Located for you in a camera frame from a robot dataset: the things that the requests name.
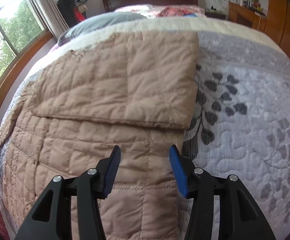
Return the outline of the beige quilted jacket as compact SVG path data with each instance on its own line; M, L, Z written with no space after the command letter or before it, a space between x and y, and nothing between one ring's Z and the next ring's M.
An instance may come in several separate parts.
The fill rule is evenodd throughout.
M176 239L168 151L194 115L198 34L114 33L27 80L0 125L2 201L16 228L53 178L79 176L114 146L121 161L100 202L108 239Z

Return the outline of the coat rack with clothes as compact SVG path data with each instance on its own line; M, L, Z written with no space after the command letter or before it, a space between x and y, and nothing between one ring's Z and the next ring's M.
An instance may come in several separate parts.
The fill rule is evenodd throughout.
M58 0L57 7L71 28L87 18L86 3L89 0Z

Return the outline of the grey leaf-pattern quilt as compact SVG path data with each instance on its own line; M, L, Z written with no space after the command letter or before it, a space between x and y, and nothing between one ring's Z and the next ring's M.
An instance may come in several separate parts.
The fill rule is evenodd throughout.
M203 17L145 19L104 27L80 35L40 59L6 113L25 82L66 52L89 48L114 33L138 31L198 34L194 115L177 148L213 176L238 176L275 238L285 239L290 234L290 59L264 33ZM5 151L0 148L0 212L17 231L1 197L4 161ZM176 239L185 237L191 206L177 189Z

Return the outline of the beige pleated curtain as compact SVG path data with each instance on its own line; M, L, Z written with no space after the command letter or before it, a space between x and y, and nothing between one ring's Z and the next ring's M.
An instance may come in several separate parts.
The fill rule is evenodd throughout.
M58 39L69 26L53 0L33 0L46 26L53 36Z

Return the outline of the grey pillow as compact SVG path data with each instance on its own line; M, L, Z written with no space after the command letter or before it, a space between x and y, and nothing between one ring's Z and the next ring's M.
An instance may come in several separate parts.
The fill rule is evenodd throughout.
M145 16L134 12L107 12L93 16L66 30L58 38L57 45L61 47L80 35L86 35L107 26L144 19L146 19Z

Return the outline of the wooden side desk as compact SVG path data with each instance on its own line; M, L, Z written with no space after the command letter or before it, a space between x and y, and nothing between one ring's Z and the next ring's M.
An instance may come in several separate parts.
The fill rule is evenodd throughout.
M229 2L228 19L230 22L241 24L261 32L265 31L266 17L237 3Z

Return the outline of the blue item on bed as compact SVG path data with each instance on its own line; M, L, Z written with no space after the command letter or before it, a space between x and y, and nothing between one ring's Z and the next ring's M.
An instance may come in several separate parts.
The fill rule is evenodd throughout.
M187 15L184 15L184 17L197 17L196 14L187 14Z

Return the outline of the red floral blanket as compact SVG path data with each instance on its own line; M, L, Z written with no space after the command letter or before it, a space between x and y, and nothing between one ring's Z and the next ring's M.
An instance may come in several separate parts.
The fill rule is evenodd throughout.
M205 10L196 5L168 5L156 17L181 17L187 14L205 17Z

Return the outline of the side window wooden frame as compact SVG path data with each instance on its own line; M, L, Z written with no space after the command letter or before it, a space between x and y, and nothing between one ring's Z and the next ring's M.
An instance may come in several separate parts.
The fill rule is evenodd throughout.
M33 0L0 0L0 109L19 74L52 38Z

